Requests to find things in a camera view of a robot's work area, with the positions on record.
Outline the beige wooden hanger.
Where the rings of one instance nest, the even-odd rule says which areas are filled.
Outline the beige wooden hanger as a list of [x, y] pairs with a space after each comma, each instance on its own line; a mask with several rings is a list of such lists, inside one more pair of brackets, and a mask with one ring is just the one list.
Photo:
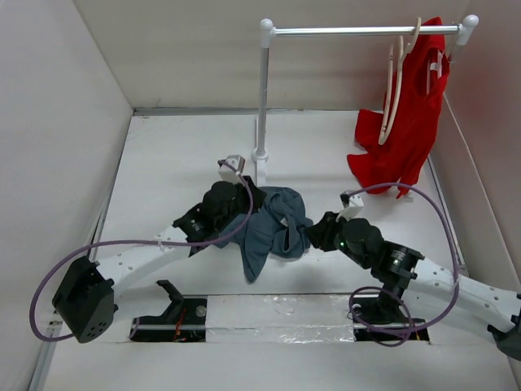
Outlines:
[[391, 44], [389, 48], [387, 62], [387, 89], [383, 105], [383, 119], [379, 131], [379, 146], [382, 146], [387, 142], [387, 139], [392, 132], [392, 127], [396, 119], [397, 109], [400, 102], [405, 59], [416, 45], [421, 25], [422, 18], [419, 16], [411, 40], [405, 44], [404, 37], [399, 36], [396, 39], [396, 43]]

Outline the blue grey t shirt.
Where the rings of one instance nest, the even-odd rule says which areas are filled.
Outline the blue grey t shirt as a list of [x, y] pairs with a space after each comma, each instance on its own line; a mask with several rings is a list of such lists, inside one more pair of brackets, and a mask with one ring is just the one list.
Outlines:
[[313, 220], [306, 217], [304, 201], [297, 191], [288, 187], [262, 187], [266, 197], [262, 206], [243, 224], [246, 215], [239, 214], [221, 233], [229, 239], [217, 243], [239, 246], [243, 273], [248, 283], [254, 283], [265, 266], [268, 255], [282, 259], [298, 259], [309, 250], [305, 235]]

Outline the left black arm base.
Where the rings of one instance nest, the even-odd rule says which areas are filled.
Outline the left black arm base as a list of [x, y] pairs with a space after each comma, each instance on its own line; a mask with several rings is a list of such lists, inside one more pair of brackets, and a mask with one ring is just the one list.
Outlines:
[[135, 318], [129, 331], [132, 342], [199, 343], [206, 341], [206, 296], [186, 297], [168, 280], [155, 285], [168, 295], [169, 305], [160, 314]]

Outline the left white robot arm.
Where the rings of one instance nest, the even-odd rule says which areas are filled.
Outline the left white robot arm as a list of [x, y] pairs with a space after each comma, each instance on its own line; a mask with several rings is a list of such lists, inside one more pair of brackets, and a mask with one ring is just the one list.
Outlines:
[[238, 216], [255, 212], [266, 193], [247, 182], [216, 182], [200, 203], [189, 209], [150, 244], [101, 261], [80, 257], [72, 262], [53, 298], [53, 306], [80, 343], [88, 343], [113, 323], [123, 291], [140, 278], [183, 260], [209, 246]]

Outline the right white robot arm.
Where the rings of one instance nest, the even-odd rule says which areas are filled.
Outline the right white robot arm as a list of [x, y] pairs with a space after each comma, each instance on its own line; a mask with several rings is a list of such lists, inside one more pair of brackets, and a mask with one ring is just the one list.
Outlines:
[[[370, 335], [405, 338], [445, 320], [459, 308], [481, 320], [486, 334], [507, 357], [520, 359], [520, 295], [479, 281], [457, 276], [420, 252], [387, 241], [378, 227], [364, 218], [345, 219], [327, 212], [319, 223], [305, 229], [311, 245], [340, 251], [382, 285], [368, 301], [349, 300], [354, 322]], [[407, 289], [445, 302], [444, 311], [426, 322], [416, 319], [403, 298]]]

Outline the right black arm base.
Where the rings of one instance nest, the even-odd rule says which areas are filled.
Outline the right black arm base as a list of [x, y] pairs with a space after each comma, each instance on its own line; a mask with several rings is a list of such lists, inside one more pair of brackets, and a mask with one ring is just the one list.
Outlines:
[[426, 320], [409, 317], [409, 311], [402, 306], [403, 293], [402, 288], [358, 288], [349, 298], [347, 314], [352, 320], [354, 340], [385, 347], [397, 347], [406, 340], [428, 342], [426, 328], [407, 332], [411, 327], [421, 327]]

